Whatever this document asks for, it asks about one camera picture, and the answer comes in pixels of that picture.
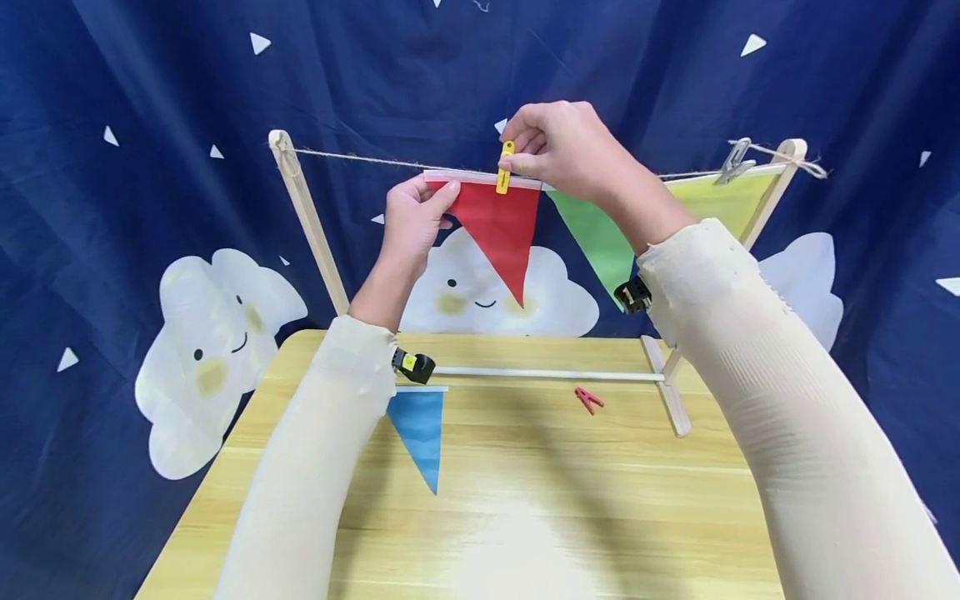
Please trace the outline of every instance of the red clothespin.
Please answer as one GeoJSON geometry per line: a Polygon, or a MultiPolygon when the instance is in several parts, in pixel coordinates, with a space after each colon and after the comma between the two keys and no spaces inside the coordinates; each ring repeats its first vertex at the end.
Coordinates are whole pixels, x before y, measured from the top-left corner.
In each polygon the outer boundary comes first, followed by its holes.
{"type": "Polygon", "coordinates": [[[578,398],[580,398],[580,401],[583,402],[584,404],[584,408],[589,410],[591,415],[595,414],[595,409],[593,408],[594,404],[596,404],[600,408],[603,408],[603,400],[601,400],[597,396],[594,396],[587,390],[583,388],[577,388],[576,390],[573,391],[573,393],[576,394],[578,398]]]}

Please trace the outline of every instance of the table surface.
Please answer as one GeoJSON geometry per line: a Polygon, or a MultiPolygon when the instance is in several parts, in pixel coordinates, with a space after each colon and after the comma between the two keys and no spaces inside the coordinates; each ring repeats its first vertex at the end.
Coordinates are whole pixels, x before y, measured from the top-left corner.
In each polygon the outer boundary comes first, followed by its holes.
{"type": "MultiPolygon", "coordinates": [[[[260,453],[323,338],[281,347],[137,598],[209,598],[260,453]]],[[[639,340],[400,335],[459,367],[649,371],[639,340]]],[[[337,535],[330,598],[781,598],[753,478],[703,383],[677,384],[674,438],[656,386],[439,377],[434,496],[377,426],[337,535]]]]}

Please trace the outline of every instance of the cloud cartoon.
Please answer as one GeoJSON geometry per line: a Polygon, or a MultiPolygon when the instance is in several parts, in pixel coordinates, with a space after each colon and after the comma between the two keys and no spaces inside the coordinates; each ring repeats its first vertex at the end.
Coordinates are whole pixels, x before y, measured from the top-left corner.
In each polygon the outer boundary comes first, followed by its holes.
{"type": "Polygon", "coordinates": [[[150,460],[167,479],[200,470],[220,450],[240,403],[276,355],[280,327],[306,305],[279,273],[218,250],[173,262],[160,279],[164,325],[134,384],[152,424],[150,460]]]}
{"type": "Polygon", "coordinates": [[[836,259],[829,233],[808,233],[760,261],[760,272],[826,349],[843,319],[843,301],[830,291],[836,259]]]}
{"type": "Polygon", "coordinates": [[[521,308],[467,230],[459,228],[430,250],[400,329],[577,337],[600,316],[597,301],[570,281],[564,261],[547,248],[531,247],[523,287],[521,308]]]}

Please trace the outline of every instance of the wooden stand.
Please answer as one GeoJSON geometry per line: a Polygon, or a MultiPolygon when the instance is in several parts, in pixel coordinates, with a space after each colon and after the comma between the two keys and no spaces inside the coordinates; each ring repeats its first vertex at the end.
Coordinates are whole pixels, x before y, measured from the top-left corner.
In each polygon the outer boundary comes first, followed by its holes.
{"type": "MultiPolygon", "coordinates": [[[[344,290],[343,281],[340,279],[340,272],[337,271],[337,265],[333,260],[333,254],[330,246],[326,242],[323,225],[317,214],[317,207],[313,204],[313,198],[310,196],[310,189],[307,187],[306,178],[303,176],[303,169],[294,150],[293,140],[289,133],[282,130],[273,130],[270,132],[269,144],[274,152],[276,166],[280,170],[283,182],[286,184],[287,193],[290,194],[290,200],[293,202],[297,216],[300,218],[300,225],[303,227],[303,233],[306,235],[310,244],[310,250],[313,252],[317,266],[320,268],[320,274],[324,279],[326,292],[333,301],[333,306],[337,315],[344,315],[349,308],[349,299],[344,290]]],[[[806,156],[806,142],[801,139],[785,140],[777,148],[781,154],[790,156],[793,161],[778,156],[774,157],[772,163],[788,162],[782,173],[780,173],[764,192],[756,213],[743,233],[740,241],[747,250],[753,246],[754,242],[763,230],[773,213],[774,208],[786,191],[787,186],[797,173],[796,161],[803,160],[806,156]]],[[[618,373],[618,372],[530,372],[529,370],[514,369],[484,369],[480,373],[478,370],[459,367],[438,367],[437,374],[447,372],[452,375],[461,376],[517,376],[517,377],[553,377],[553,378],[591,378],[591,379],[609,379],[609,380],[628,380],[628,381],[649,381],[653,382],[660,389],[660,399],[666,408],[667,416],[670,418],[670,424],[673,427],[677,437],[682,438],[690,433],[690,417],[686,412],[684,403],[680,398],[680,393],[674,385],[674,379],[677,371],[683,363],[683,355],[678,348],[674,348],[669,356],[664,357],[657,340],[650,336],[641,336],[640,342],[646,352],[647,359],[653,368],[650,373],[618,373]]]]}

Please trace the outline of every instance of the hand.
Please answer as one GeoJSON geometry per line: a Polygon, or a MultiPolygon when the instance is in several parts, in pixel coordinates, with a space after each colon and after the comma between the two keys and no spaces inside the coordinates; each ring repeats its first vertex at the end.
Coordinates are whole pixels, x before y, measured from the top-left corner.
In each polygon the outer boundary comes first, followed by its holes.
{"type": "Polygon", "coordinates": [[[620,145],[590,103],[554,102],[522,107],[503,130],[515,154],[500,168],[546,181],[558,190],[602,204],[653,177],[620,145]]]}
{"type": "Polygon", "coordinates": [[[387,192],[383,246],[377,262],[409,270],[414,281],[420,278],[437,233],[452,226],[444,213],[459,194],[460,182],[451,181],[434,192],[427,187],[423,175],[399,183],[387,192]]]}
{"type": "Polygon", "coordinates": [[[515,154],[501,169],[546,181],[607,212],[642,254],[694,223],[656,175],[634,160],[586,102],[526,105],[500,136],[515,154]]]}
{"type": "Polygon", "coordinates": [[[423,175],[387,192],[380,257],[350,303],[351,317],[397,330],[410,291],[426,269],[426,256],[437,233],[452,225],[444,213],[459,194],[460,182],[451,181],[434,192],[423,175]]]}

